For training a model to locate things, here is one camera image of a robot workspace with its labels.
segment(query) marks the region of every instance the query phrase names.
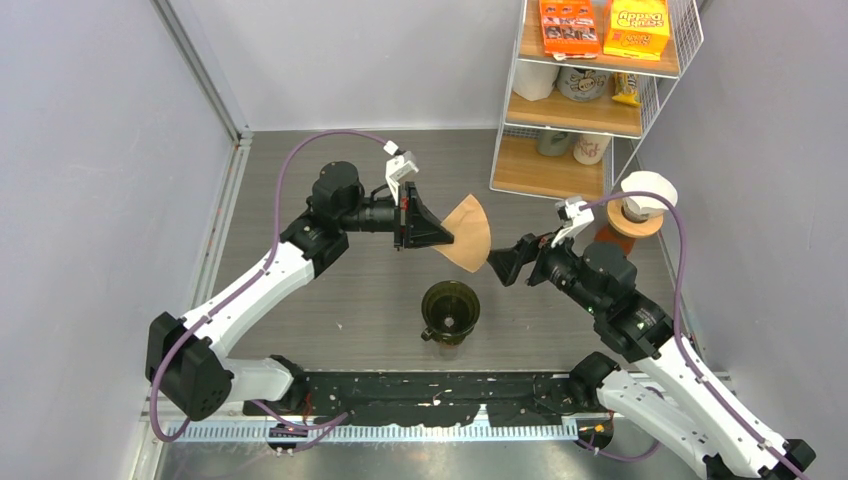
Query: wall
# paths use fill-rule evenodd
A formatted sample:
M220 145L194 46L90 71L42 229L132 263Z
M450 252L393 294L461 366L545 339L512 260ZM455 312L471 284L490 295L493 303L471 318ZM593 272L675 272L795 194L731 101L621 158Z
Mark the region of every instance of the wall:
M150 2L4 2L0 465L115 479L232 150Z
M253 130L497 127L520 0L191 1Z
M844 478L848 5L824 3L711 3L706 43L639 159L680 191L687 306L707 360L818 451L813 478ZM815 27L788 34L796 25ZM664 235L676 258L676 233Z

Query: white metal shelf frame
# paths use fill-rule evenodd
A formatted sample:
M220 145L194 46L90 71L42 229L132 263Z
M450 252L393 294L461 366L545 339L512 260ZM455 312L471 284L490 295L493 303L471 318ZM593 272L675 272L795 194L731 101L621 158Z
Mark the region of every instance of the white metal shelf frame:
M678 64L680 67L680 74L678 77L670 77L662 74L647 74L640 73L638 74L638 82L639 82L639 92L642 99L642 109L641 109L641 123L642 123L642 135L639 138L631 138L632 151L624 163L624 166L620 169L620 172L623 173L627 170L627 167L630 165L630 162L636 157L636 153L641 146L642 141L650 132L651 127L653 127L654 122L659 116L660 112L662 112L663 107L665 106L668 98L671 96L671 93L677 86L677 83L680 81L680 78L689 68L689 65L692 63L692 60L695 57L695 54L698 53L698 50L701 48L701 45L704 42L704 32L701 28L701 19L698 14L698 5L696 0L668 0L668 7L672 21L672 30L673 30L673 38L674 38L674 46L677 50L677 58ZM567 132L581 132L582 130L577 129L567 129L567 128L559 128L555 126L540 126L540 125L527 125L527 124L518 124L514 122L507 122L507 109L509 106L509 97L512 93L512 83L515 77L515 67L517 62L527 61L527 62L539 62L538 59L533 58L522 58L520 55L521 50L521 38L524 34L524 24L525 24L525 16L527 13L527 0L524 0L522 3L521 15L518 15L518 25L516 28L516 36L513 42L513 51L512 51L512 62L510 63L509 75L507 77L507 85L506 92L504 94L503 101L503 111L501 114L501 121L498 126L498 135L495 140L495 151L494 157L492 159L492 170L489 176L489 188L494 191L503 191L508 193L515 193L518 195L526 195L538 197L540 195L528 194L524 192L515 192L515 191L507 191L494 187L494 177L495 170L497 167L498 154L500 153L500 145L501 139L503 135L513 135L514 132L525 131L527 129L536 129L536 130L560 130ZM567 62L541 62L541 63L556 63L557 65L568 65ZM664 82L673 82L670 87L666 87ZM518 136L527 137L527 133ZM607 152L608 155L604 156L604 193L610 193L612 189L621 181L621 173L619 175L615 175L613 171L614 166L614 155L612 154L613 148L610 147Z

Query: orange snack box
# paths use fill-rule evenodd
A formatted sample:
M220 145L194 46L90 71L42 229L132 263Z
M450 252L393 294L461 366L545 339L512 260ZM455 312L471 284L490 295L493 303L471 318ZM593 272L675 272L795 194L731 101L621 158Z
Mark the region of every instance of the orange snack box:
M561 58L594 58L601 53L591 0L541 0L545 53Z
M666 0L609 0L604 53L659 61L671 35Z

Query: white cup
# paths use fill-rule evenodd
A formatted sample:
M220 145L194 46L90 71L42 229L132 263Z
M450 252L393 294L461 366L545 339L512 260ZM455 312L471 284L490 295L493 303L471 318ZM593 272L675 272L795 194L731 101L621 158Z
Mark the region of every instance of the white cup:
M581 133L574 143L574 159L583 165L594 165L604 158L612 137L596 133Z

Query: shelf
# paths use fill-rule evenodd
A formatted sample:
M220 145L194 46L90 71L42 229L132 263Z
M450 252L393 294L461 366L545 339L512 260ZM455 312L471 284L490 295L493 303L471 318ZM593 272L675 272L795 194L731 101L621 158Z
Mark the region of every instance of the shelf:
M527 11L524 16L524 33L521 36L521 48L519 58L535 62L552 63L555 65L569 65L579 68L594 68L596 70L613 70L618 72L631 72L657 77L677 78L680 76L680 65L675 48L675 37L669 39L659 62L649 60L637 60L633 58L616 57L613 55L599 54L597 58L567 59L558 62L553 57L545 55L542 44L542 27L539 19L539 0L527 0ZM603 41L606 33L606 22L604 21L604 7L593 5L595 9L595 28L597 28Z
M609 91L588 102L575 102L556 88L548 98L531 102L515 92L509 96L506 123L527 127L551 127L559 130L604 133L618 137L640 138L642 117L638 108L614 102L615 82L607 82Z
M583 165L574 159L571 148L564 156L546 157L536 151L535 138L504 135L492 188L544 197L580 195L584 200L597 200L604 195L604 162Z

